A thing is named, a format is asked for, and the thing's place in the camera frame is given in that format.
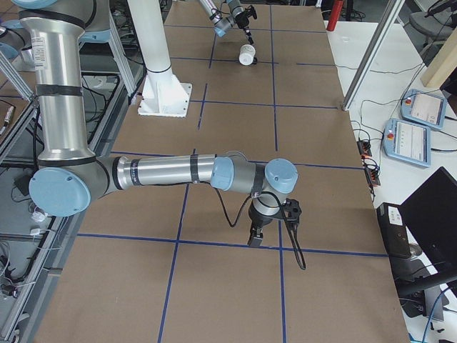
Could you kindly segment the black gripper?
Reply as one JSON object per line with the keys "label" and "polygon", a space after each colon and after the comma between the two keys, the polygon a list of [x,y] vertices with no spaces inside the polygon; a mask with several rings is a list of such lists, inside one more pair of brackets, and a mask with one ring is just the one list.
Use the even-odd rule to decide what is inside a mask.
{"label": "black gripper", "polygon": [[282,220],[280,212],[265,215],[259,212],[253,204],[248,208],[248,216],[251,220],[250,236],[247,242],[249,247],[260,247],[263,241],[263,227],[270,224],[274,219]]}
{"label": "black gripper", "polygon": [[251,12],[249,10],[244,9],[242,12],[239,12],[235,16],[235,22],[240,29],[244,29],[244,33],[250,45],[253,45],[253,38],[251,35],[251,31],[249,27],[249,17],[251,16]]}

